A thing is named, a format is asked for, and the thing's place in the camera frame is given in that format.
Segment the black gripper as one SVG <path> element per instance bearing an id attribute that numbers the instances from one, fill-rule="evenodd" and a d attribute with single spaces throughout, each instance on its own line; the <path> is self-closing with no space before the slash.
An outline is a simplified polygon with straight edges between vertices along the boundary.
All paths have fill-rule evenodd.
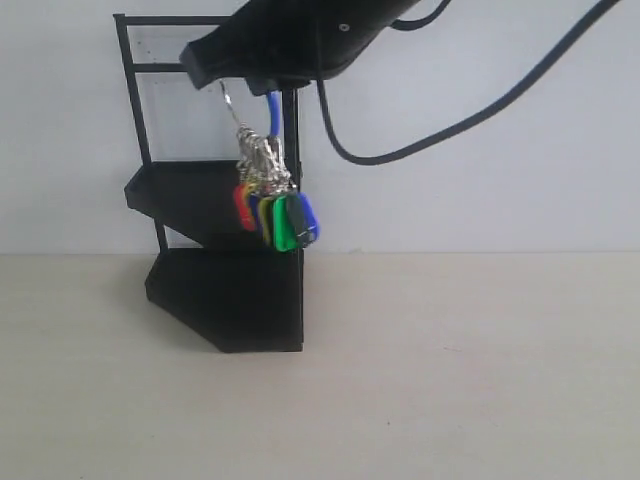
<path id="1" fill-rule="evenodd" d="M 196 90 L 224 78 L 244 78 L 253 96 L 299 90 L 318 75 L 339 75 L 383 30 L 411 31 L 428 25 L 428 15 L 401 18 L 415 5 L 250 1 L 228 22 L 189 42 L 179 61 Z"/>

